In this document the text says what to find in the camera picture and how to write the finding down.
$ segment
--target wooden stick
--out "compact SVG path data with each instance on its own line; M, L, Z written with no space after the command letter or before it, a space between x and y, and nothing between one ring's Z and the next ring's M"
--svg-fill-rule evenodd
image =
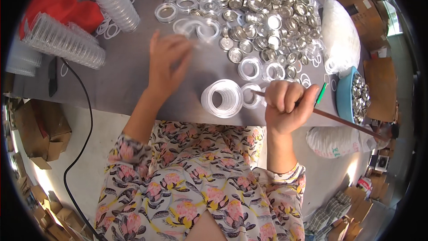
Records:
M251 90L251 91L252 91L253 93L257 94L257 95L262 96L262 97L264 97L264 96L265 96L265 94L264 94L263 92L255 91L255 90ZM352 123L352 122L349 122L348 120L342 119L342 118L337 117L337 116L335 116L335 115L329 114L329 113L327 113L327 112L324 112L324 111L321 111L321 110L318 110L318 109L315 109L315 108L314 108L314 111L313 111L313 112L314 112L315 114L322 115L322 116L324 116L324 117L327 117L327 118L329 118L329 119L332 119L332 120L334 120L334 121L337 121L337 122L339 122L339 123L342 123L343 125L347 125L347 126L353 127L354 129L357 129L357 130L359 130L359 131L363 131L364 133L366 133L366 134L368 134L368 135L371 135L371 136L373 136L373 137L376 137L376 138L378 138L378 139L380 139L380 140L382 140L382 141L384 141L384 142L389 141L389 139L388 139L387 137L384 137L384 136L382 136L382 135L380 135L380 134L377 134L377 133L375 133L375 132L373 132L373 131L371 131L371 130L369 130L369 129L365 128L365 127L362 127L362 126L356 125L356 124L354 124L354 123Z

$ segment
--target right hand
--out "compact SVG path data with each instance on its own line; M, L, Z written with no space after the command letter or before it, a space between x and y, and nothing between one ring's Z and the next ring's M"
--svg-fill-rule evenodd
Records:
M319 88L315 84L306 89L296 82L272 81L265 92L267 129L274 135L284 135L302 126L313 112Z
M182 83L192 58L192 48L193 44L184 35L159 38L159 30L153 34L147 90L160 101L168 99Z

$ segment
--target blue bowl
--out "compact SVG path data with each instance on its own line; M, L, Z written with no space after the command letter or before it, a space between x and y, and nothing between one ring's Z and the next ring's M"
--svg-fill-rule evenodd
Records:
M352 115L352 79L354 73L358 73L358 71L353 66L350 74L339 79L336 90L336 107L339 117L352 123L355 123L354 116Z

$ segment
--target gray table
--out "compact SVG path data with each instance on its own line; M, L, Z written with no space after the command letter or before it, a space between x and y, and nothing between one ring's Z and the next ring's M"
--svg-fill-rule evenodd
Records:
M101 69L94 70L74 62L70 63L82 79L93 109L131 115L148 84L150 37L155 29L160 29L162 35L173 33L172 24L161 24L154 16L154 9L161 3L162 0L135 0L134 7L141 17L137 30L130 34L121 32L109 40L105 40L102 36L98 37L100 46L107 51L106 61ZM257 51L251 55L259 58ZM361 57L362 59L368 57L364 49ZM58 90L53 97L49 98L47 67L50 60L50 56L44 57L44 62L34 78L17 75L13 94L23 98L49 100L87 108L85 94L74 75L68 72L64 77L61 76L62 63L60 62L57 71ZM265 125L265 110L262 106L254 110L242 108L238 115L228 119L211 115L201 106L202 91L213 82L219 79L231 79L239 86L247 83L239 77L237 67L228 60L217 41L210 47L195 50L193 62L184 82L159 110L157 119L222 125ZM301 73L306 73L313 84L322 86L324 83L325 70L322 64L317 68L312 64L303 66ZM336 75L330 78L338 80ZM268 85L261 79L255 83L261 88ZM337 115L335 93L331 90L331 86L326 89L317 108ZM339 125L337 122L316 114L311 115L305 124L305 126L337 125Z

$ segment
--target floral blouse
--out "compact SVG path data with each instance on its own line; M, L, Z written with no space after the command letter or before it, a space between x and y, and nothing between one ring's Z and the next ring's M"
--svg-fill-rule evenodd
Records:
M184 240L208 210L228 240L304 240L305 168L255 167L262 127L156 121L149 144L119 136L96 231L108 240Z

